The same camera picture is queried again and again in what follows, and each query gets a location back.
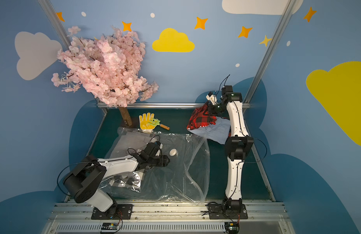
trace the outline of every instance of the robotic arm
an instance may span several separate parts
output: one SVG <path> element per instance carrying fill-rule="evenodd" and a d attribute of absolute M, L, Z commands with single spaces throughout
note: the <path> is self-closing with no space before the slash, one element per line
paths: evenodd
<path fill-rule="evenodd" d="M 156 141 L 148 143 L 143 151 L 122 158 L 96 159 L 89 155 L 65 177 L 63 184 L 76 203 L 86 202 L 95 207 L 91 219 L 120 218 L 117 213 L 122 207 L 99 189 L 100 182 L 123 172 L 167 166 L 170 159 L 162 154 L 161 149 L 162 144 Z"/>
<path fill-rule="evenodd" d="M 228 85 L 222 88 L 220 103 L 217 103 L 217 98 L 212 92 L 207 95 L 207 99 L 211 101 L 208 106 L 209 113 L 216 115 L 227 110 L 231 124 L 231 137 L 225 144 L 225 156 L 228 161 L 228 180 L 225 190 L 225 200 L 223 205 L 216 206 L 215 204 L 211 204 L 209 208 L 210 210 L 214 210 L 214 212 L 222 211 L 228 214 L 229 217 L 234 217 L 241 213 L 244 207 L 242 204 L 242 194 L 240 192 L 242 168 L 253 145 L 253 138 L 248 135 L 244 124 L 242 111 L 243 99 L 241 93 L 234 92 L 233 87 Z"/>

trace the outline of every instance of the blue wall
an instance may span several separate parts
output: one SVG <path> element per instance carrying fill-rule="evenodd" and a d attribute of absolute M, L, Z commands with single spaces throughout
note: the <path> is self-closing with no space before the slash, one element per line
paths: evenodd
<path fill-rule="evenodd" d="M 147 102 L 194 102 L 201 93 L 218 89 L 228 74 L 231 74 L 229 85 L 253 77 L 266 50 L 259 43 L 265 35 L 271 38 L 280 18 L 227 13 L 221 0 L 142 0 L 135 4 L 125 0 L 99 4 L 93 0 L 51 2 L 56 12 L 62 12 L 66 30 L 79 26 L 81 31 L 77 35 L 85 38 L 112 35 L 112 25 L 123 29 L 122 21 L 132 23 L 131 29 L 146 44 L 139 75 L 159 85 L 158 92 Z M 150 17 L 151 13 L 155 14 L 154 18 Z M 205 30 L 195 29 L 197 17 L 208 18 Z M 238 38 L 242 26 L 253 28 L 248 38 Z M 153 41 L 166 28 L 185 33 L 195 49 L 187 53 L 154 51 Z"/>
<path fill-rule="evenodd" d="M 310 7 L 317 12 L 307 22 Z M 361 61 L 361 1 L 304 0 L 245 113 L 251 134 L 270 147 L 262 163 L 297 234 L 361 233 L 361 146 L 305 83 L 348 61 Z"/>
<path fill-rule="evenodd" d="M 21 31 L 60 41 L 36 0 L 0 1 L 0 233 L 41 232 L 65 197 L 55 190 L 58 173 L 85 155 L 103 117 L 90 93 L 53 85 L 52 73 L 67 70 L 62 63 L 30 81 L 19 76 L 14 39 Z"/>

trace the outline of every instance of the checkered cloth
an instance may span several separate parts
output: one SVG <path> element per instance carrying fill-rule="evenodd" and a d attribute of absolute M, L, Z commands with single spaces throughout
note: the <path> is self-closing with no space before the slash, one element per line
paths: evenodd
<path fill-rule="evenodd" d="M 200 127 L 209 126 L 209 124 L 216 124 L 216 116 L 210 116 L 208 113 L 208 101 L 200 108 L 196 108 L 192 112 L 189 119 L 187 130 L 198 129 Z"/>

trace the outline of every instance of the orange star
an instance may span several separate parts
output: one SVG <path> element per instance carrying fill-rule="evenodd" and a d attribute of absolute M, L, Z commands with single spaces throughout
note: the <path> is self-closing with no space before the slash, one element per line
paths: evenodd
<path fill-rule="evenodd" d="M 313 11 L 312 7 L 310 7 L 308 14 L 304 17 L 305 20 L 308 20 L 308 22 L 310 21 L 310 18 L 312 18 L 312 16 L 314 15 L 314 13 L 316 13 L 317 11 Z"/>
<path fill-rule="evenodd" d="M 267 47 L 268 46 L 268 42 L 271 40 L 271 38 L 267 38 L 266 37 L 266 35 L 265 35 L 265 39 L 261 42 L 261 43 L 259 43 L 259 44 L 265 44 L 265 47 Z"/>
<path fill-rule="evenodd" d="M 205 30 L 205 23 L 208 19 L 200 19 L 199 17 L 197 17 L 197 24 L 195 26 L 195 29 L 197 28 L 201 28 L 203 30 Z"/>
<path fill-rule="evenodd" d="M 123 23 L 123 31 L 130 31 L 131 32 L 131 23 L 125 23 L 125 22 L 123 22 L 122 21 L 122 23 Z"/>
<path fill-rule="evenodd" d="M 58 18 L 60 19 L 60 21 L 65 22 L 65 20 L 62 18 L 62 12 L 57 12 L 56 14 L 57 14 Z"/>
<path fill-rule="evenodd" d="M 239 34 L 238 37 L 248 38 L 248 34 L 249 34 L 249 31 L 250 31 L 251 29 L 252 29 L 252 28 L 244 28 L 244 27 L 242 27 L 242 32 Z"/>

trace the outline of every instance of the yellow work glove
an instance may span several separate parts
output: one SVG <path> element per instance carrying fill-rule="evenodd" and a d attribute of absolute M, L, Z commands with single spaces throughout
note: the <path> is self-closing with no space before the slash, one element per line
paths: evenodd
<path fill-rule="evenodd" d="M 155 114 L 151 114 L 149 112 L 147 114 L 144 113 L 143 116 L 139 115 L 140 128 L 144 132 L 152 132 L 152 130 L 156 127 L 149 124 L 150 119 L 154 117 Z"/>

